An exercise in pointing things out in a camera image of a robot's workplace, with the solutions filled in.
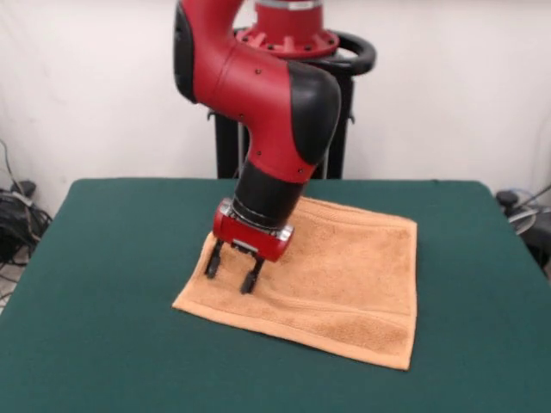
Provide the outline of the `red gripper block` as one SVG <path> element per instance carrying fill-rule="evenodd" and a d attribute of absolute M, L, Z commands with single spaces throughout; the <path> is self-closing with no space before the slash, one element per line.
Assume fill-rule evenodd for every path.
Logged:
<path fill-rule="evenodd" d="M 248 294 L 257 283 L 264 260 L 277 262 L 283 256 L 294 235 L 294 228 L 291 225 L 284 225 L 280 230 L 257 228 L 239 218 L 232 210 L 231 202 L 221 202 L 214 215 L 213 234 L 218 239 L 207 261 L 205 275 L 208 278 L 214 278 L 217 274 L 224 243 L 237 245 L 261 257 L 256 259 L 241 285 L 240 292 Z"/>

